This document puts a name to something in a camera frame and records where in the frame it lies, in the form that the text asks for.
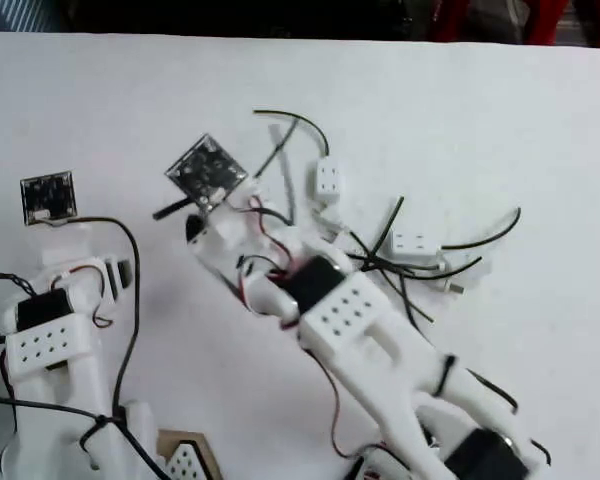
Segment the white plastic part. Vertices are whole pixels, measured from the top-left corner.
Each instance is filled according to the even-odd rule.
[[[38,291],[48,288],[59,271],[95,261],[94,258],[65,260],[66,263],[54,265],[33,281]],[[66,277],[65,287],[75,313],[7,335],[7,369],[15,397],[20,400],[109,416],[111,392],[102,364],[98,330],[91,318],[93,307],[100,301],[100,276],[97,272],[95,275],[84,272]],[[7,331],[15,332],[20,300],[16,299],[5,312]],[[18,432],[2,455],[5,480],[154,478],[114,425],[107,425],[93,435],[85,453],[78,446],[78,439],[93,426],[92,419],[26,407],[17,407],[16,415]],[[138,441],[155,458],[157,429],[148,406],[130,404],[127,421]]]
[[[332,204],[340,199],[342,179],[340,166],[332,157],[318,160],[315,177],[315,199],[321,203]]]
[[[323,210],[314,210],[314,218],[322,226],[334,233],[341,232],[347,227],[340,217],[340,207],[337,203],[328,205]]]
[[[187,443],[178,446],[167,463],[166,471],[173,480],[207,480],[198,453],[193,445]]]
[[[90,353],[92,336],[91,320],[75,313],[7,336],[9,378],[17,382],[37,370]]]
[[[354,297],[360,300],[353,303]],[[366,310],[358,316],[360,305]],[[352,314],[358,320],[347,325]],[[360,272],[350,275],[303,315],[299,328],[303,345],[373,417],[399,458],[422,480],[455,480],[426,444],[412,404],[416,392],[431,395],[437,389],[445,356],[408,324],[373,282]],[[537,453],[517,418],[461,365],[449,372],[441,398],[478,425],[511,439],[521,460],[537,467]]]
[[[440,244],[425,233],[398,229],[389,233],[387,245],[389,257],[397,262],[433,260],[440,250]]]

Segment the wire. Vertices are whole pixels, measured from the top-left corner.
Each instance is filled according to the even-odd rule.
[[[518,402],[516,401],[511,394],[507,393],[504,389],[500,388],[495,383],[487,380],[479,373],[474,372],[473,370],[469,370],[469,373],[475,377],[478,382],[480,382],[483,386],[491,390],[496,395],[500,395],[509,405],[511,405],[511,412],[515,415],[518,413]]]
[[[420,327],[416,323],[416,319],[411,311],[411,303],[409,302],[409,296],[407,295],[407,282],[404,279],[404,275],[398,275],[398,278],[400,279],[400,293],[402,294],[402,300],[404,301],[404,310],[407,314],[407,318],[409,319],[409,323],[411,323],[413,328],[415,328],[418,333],[422,335]]]
[[[371,249],[371,252],[369,253],[369,257],[374,257],[376,255],[376,253],[378,253],[378,250],[380,250],[380,247],[382,246],[385,239],[387,238],[387,235],[389,235],[391,226],[393,225],[393,222],[395,221],[396,217],[398,216],[398,212],[400,212],[400,209],[402,208],[403,203],[404,203],[404,197],[400,196],[400,198],[398,199],[398,203],[396,203],[396,206],[393,207],[393,211],[391,212],[391,215],[389,216],[389,221],[384,226],[384,229],[382,230],[382,233],[378,237],[378,240],[373,245],[373,248]]]
[[[533,445],[538,450],[540,450],[542,453],[544,453],[544,456],[547,459],[547,465],[551,466],[551,453],[549,453],[549,450],[547,450],[547,448],[544,445],[542,445],[540,442],[534,440],[533,438],[531,439],[531,445]]]
[[[267,169],[267,167],[269,167],[269,165],[271,164],[273,159],[276,158],[276,156],[282,151],[284,146],[287,144],[287,142],[291,138],[291,135],[293,135],[293,132],[295,131],[296,127],[298,126],[298,121],[299,121],[299,119],[294,117],[294,120],[291,123],[289,130],[287,130],[287,133],[285,133],[284,137],[282,137],[282,140],[280,140],[280,142],[278,142],[278,144],[273,149],[273,152],[271,152],[269,154],[269,156],[264,161],[262,166],[256,171],[256,173],[253,175],[253,178],[260,178],[260,176],[264,173],[264,171]]]
[[[10,282],[13,282],[30,297],[35,297],[37,295],[36,291],[33,289],[29,281],[25,280],[22,277],[19,277],[14,273],[0,273],[0,280],[9,280]],[[6,337],[0,333],[0,345],[3,345],[6,342],[6,340]]]
[[[140,442],[133,436],[133,434],[129,431],[129,429],[124,425],[123,420],[119,417],[106,417],[104,415],[96,415],[95,413],[88,412],[86,410],[81,410],[73,407],[66,407],[64,405],[54,405],[51,403],[41,403],[41,402],[31,402],[28,400],[16,400],[11,398],[2,398],[0,397],[0,405],[12,405],[17,407],[27,407],[27,408],[38,408],[42,410],[55,410],[58,412],[65,413],[73,413],[75,415],[80,415],[83,417],[87,417],[95,421],[96,423],[101,423],[102,419],[106,419],[107,423],[113,423],[120,433],[127,439],[129,444],[133,447],[136,453],[142,458],[142,460],[147,464],[147,466],[151,469],[153,473],[160,480],[171,480],[166,473],[162,471],[162,469],[153,461],[153,459],[149,456],[146,450],[140,445]]]
[[[318,132],[318,134],[320,135],[320,137],[322,138],[322,142],[324,144],[324,156],[328,157],[329,154],[331,153],[329,150],[329,140],[327,140],[327,136],[324,134],[324,132],[322,131],[322,129],[316,125],[314,122],[312,122],[311,120],[309,120],[307,117],[303,117],[302,115],[298,115],[297,113],[292,113],[292,112],[285,112],[283,110],[263,110],[263,109],[256,109],[253,111],[253,113],[255,113],[256,115],[285,115],[287,117],[292,117],[298,120],[302,120],[303,122],[308,123],[309,125],[311,125],[313,128],[316,129],[316,131]]]
[[[472,260],[471,262],[469,262],[469,263],[467,263],[467,264],[465,264],[465,265],[463,265],[461,267],[456,268],[455,270],[449,270],[448,272],[445,272],[445,273],[440,273],[440,274],[437,274],[437,275],[429,275],[429,276],[424,276],[424,277],[423,276],[418,276],[418,275],[412,275],[410,273],[406,273],[404,271],[404,269],[401,269],[401,268],[399,268],[397,266],[385,265],[385,266],[382,267],[382,269],[386,270],[388,272],[391,272],[391,273],[395,273],[397,275],[404,275],[405,278],[408,278],[410,280],[422,280],[422,281],[426,282],[426,281],[431,281],[431,280],[440,280],[442,278],[453,277],[454,275],[458,275],[459,273],[462,273],[462,272],[464,272],[466,270],[469,270],[471,267],[473,267],[475,264],[477,264],[477,263],[479,263],[481,261],[482,261],[482,257],[478,257],[478,258]],[[377,265],[373,265],[373,266],[370,266],[370,267],[366,267],[366,269],[362,268],[361,270],[365,271],[365,272],[368,272],[368,271],[371,271],[371,270],[379,270],[380,268],[381,267],[379,267]]]
[[[338,419],[340,418],[340,392],[338,392],[338,386],[336,385],[336,382],[333,380],[333,377],[331,376],[331,374],[329,373],[327,368],[322,364],[322,362],[320,360],[318,360],[318,358],[313,354],[313,352],[311,352],[310,350],[305,350],[304,352],[307,355],[309,355],[318,364],[318,366],[324,373],[325,377],[327,377],[327,380],[329,380],[329,384],[331,385],[331,389],[333,390],[333,396],[335,398],[335,410],[333,412],[333,419],[331,420],[330,436],[331,436],[331,446],[333,447],[333,450],[336,452],[336,454],[340,458],[349,460],[349,459],[352,459],[352,458],[362,455],[367,450],[378,449],[378,450],[382,450],[382,451],[386,452],[387,454],[389,454],[391,457],[393,457],[394,460],[396,460],[406,470],[410,470],[410,468],[402,460],[400,460],[400,458],[398,458],[398,456],[395,453],[393,453],[391,450],[389,450],[382,443],[367,443],[367,444],[362,445],[360,448],[356,449],[352,453],[345,453],[340,449],[340,447],[338,446],[338,443],[336,442],[336,427],[338,426]]]
[[[353,230],[349,230],[349,235],[351,235],[351,238],[353,238],[356,243],[358,245],[360,245],[360,248],[362,248],[362,251],[365,252],[366,255],[369,255],[371,252],[369,251],[369,248],[365,245],[365,243],[362,241],[362,239],[353,231]],[[378,268],[377,270],[380,271],[380,274],[384,277],[384,279],[386,280],[386,282],[389,284],[389,286],[391,288],[393,288],[393,290],[400,296],[402,296],[402,292],[400,291],[400,289],[391,281],[391,279],[389,278],[389,275],[387,275],[387,272],[385,272],[382,268]],[[412,301],[409,301],[409,304],[411,305],[411,308],[413,308],[416,312],[418,312],[420,315],[422,315],[424,318],[426,318],[429,322],[431,323],[435,323],[435,320],[428,315],[427,313],[424,312],[424,310],[422,310],[420,307],[418,307],[416,304],[414,304]]]
[[[162,220],[163,218],[168,217],[172,213],[175,213],[178,210],[186,207],[187,205],[191,205],[192,203],[193,200],[191,200],[191,198],[185,197],[182,200],[178,200],[177,202],[172,203],[171,205],[167,205],[162,210],[158,210],[152,215],[152,217],[156,221]]]
[[[116,377],[116,384],[113,390],[113,402],[111,411],[114,415],[120,416],[122,408],[120,407],[120,389],[122,387],[122,380],[124,379],[124,374],[127,371],[127,366],[129,365],[129,360],[131,359],[131,355],[133,353],[133,349],[136,344],[136,340],[138,339],[138,333],[140,332],[140,252],[138,250],[138,244],[136,242],[135,237],[131,233],[131,230],[127,228],[127,226],[122,223],[120,220],[111,217],[75,217],[69,218],[66,220],[61,220],[59,222],[45,222],[52,227],[60,227],[67,225],[69,223],[112,223],[117,225],[122,231],[125,233],[129,242],[131,243],[131,248],[133,249],[133,259],[134,259],[134,270],[135,270],[135,288],[134,288],[134,314],[133,314],[133,333],[131,334],[131,338],[129,339],[129,344],[127,346],[127,350],[124,354],[124,358],[122,363],[120,364],[120,369],[118,370],[118,375]]]
[[[509,224],[509,226],[507,228],[505,228],[504,230],[502,230],[501,232],[496,233],[495,235],[493,235],[491,237],[487,237],[484,240],[480,240],[480,241],[477,241],[477,242],[471,242],[471,243],[463,243],[463,244],[459,244],[459,245],[443,245],[440,248],[442,250],[466,250],[468,248],[481,247],[482,245],[486,245],[488,243],[495,242],[496,240],[501,239],[507,233],[509,233],[511,230],[513,230],[513,228],[520,221],[520,216],[521,215],[522,215],[522,208],[520,208],[520,207],[516,208],[515,217],[514,217],[513,221]]]
[[[261,215],[269,215],[271,217],[277,218],[278,220],[280,220],[282,223],[284,223],[288,227],[292,227],[293,226],[293,222],[291,220],[289,220],[287,217],[285,217],[280,212],[276,212],[275,210],[272,210],[270,208],[266,208],[266,207],[253,207],[253,208],[241,209],[241,210],[238,210],[238,212],[241,212],[241,213],[260,213]]]
[[[69,273],[69,275],[72,275],[72,274],[74,274],[76,272],[80,272],[82,270],[95,270],[96,272],[98,272],[98,274],[100,275],[100,298],[103,299],[104,292],[106,289],[106,280],[104,278],[104,273],[102,273],[102,270],[100,270],[95,265],[79,265],[77,267],[70,269],[68,271],[68,273]],[[56,288],[56,284],[60,280],[62,280],[62,275],[58,275],[56,278],[54,278],[53,281],[51,282],[50,289],[54,290]],[[110,320],[108,318],[99,317],[97,315],[99,308],[100,308],[100,304],[98,304],[98,306],[93,311],[93,315],[91,316],[91,322],[98,328],[109,328],[111,325],[113,325],[113,320]]]
[[[260,200],[260,197],[258,197],[257,195],[254,195],[251,198],[253,198],[256,202],[258,202],[257,208],[264,208],[262,206],[262,200]],[[288,270],[293,266],[293,255],[291,255],[291,251],[286,247],[286,245],[284,243],[282,243],[280,240],[272,237],[269,233],[267,233],[266,229],[264,228],[264,223],[262,221],[263,217],[264,217],[264,214],[260,213],[259,217],[258,217],[258,225],[260,226],[260,231],[262,232],[262,234],[265,237],[267,237],[269,240],[271,240],[287,256],[287,258],[289,259],[289,265],[287,265],[287,270]]]
[[[361,260],[364,261],[367,257],[358,255],[356,253],[347,253],[347,256],[352,260]],[[373,263],[384,263],[388,265],[392,265],[394,267],[404,268],[405,270],[424,270],[428,272],[438,271],[440,270],[439,265],[416,265],[413,263],[395,263],[386,258],[378,257],[377,255],[373,257]]]

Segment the white connector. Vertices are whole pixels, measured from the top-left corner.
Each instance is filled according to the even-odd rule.
[[[340,199],[342,179],[338,162],[326,157],[318,160],[315,176],[315,199],[325,204],[336,203]]]
[[[389,233],[387,250],[396,262],[431,261],[440,251],[440,245],[425,233],[394,229]]]

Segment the circuit board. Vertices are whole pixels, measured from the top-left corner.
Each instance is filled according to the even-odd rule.
[[[165,175],[208,215],[247,176],[247,172],[209,134],[205,134]]]
[[[71,172],[20,180],[20,194],[25,225],[78,214]]]

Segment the white surface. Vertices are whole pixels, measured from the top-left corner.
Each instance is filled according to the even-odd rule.
[[[340,478],[321,372],[191,258],[184,212],[151,220],[181,198],[162,172],[202,133],[260,165],[278,120],[253,107],[323,127],[347,159],[343,219],[368,241],[399,194],[405,221],[446,242],[522,206],[479,288],[412,297],[437,318],[439,348],[517,397],[552,478],[600,478],[599,50],[0,34],[0,271],[34,273],[18,181],[73,170],[78,211],[121,218],[140,245],[143,325],[123,398],[148,400],[162,427],[205,432],[229,480]],[[288,148],[298,186],[320,151],[302,132]],[[264,177],[284,205],[279,168]],[[130,255],[115,228],[97,230],[106,251]],[[583,249],[584,268],[570,265]],[[10,291],[0,285],[0,316]],[[124,303],[103,332],[111,379]],[[0,448],[10,415],[0,407]],[[348,397],[341,420],[343,448],[373,432]]]

